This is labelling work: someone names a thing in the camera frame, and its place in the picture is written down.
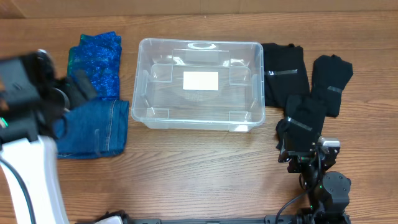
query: black cloth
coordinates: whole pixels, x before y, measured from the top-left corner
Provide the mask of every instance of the black cloth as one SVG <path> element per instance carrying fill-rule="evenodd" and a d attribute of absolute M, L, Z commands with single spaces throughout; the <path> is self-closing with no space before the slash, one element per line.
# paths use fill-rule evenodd
<path fill-rule="evenodd" d="M 264 48 L 266 106 L 284 108 L 289 95 L 309 95 L 303 48 L 261 44 Z"/>
<path fill-rule="evenodd" d="M 290 95 L 285 107 L 285 118 L 278 122 L 276 131 L 278 149 L 282 148 L 286 134 L 294 145 L 294 151 L 307 152 L 321 135 L 326 107 L 309 96 Z"/>
<path fill-rule="evenodd" d="M 353 74 L 353 65 L 336 55 L 322 55 L 314 61 L 311 97 L 327 107 L 328 116 L 338 116 L 341 94 Z"/>

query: blue cloth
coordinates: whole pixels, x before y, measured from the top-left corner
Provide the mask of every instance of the blue cloth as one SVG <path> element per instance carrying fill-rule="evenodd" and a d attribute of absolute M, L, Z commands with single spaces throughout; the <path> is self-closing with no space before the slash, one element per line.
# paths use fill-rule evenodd
<path fill-rule="evenodd" d="M 84 70 L 97 91 L 97 99 L 119 99 L 121 37 L 115 32 L 96 36 L 82 34 L 77 47 L 69 50 L 68 76 Z"/>
<path fill-rule="evenodd" d="M 54 130 L 59 159 L 96 159 L 123 152 L 127 139 L 129 102 L 93 100 L 66 114 Z"/>

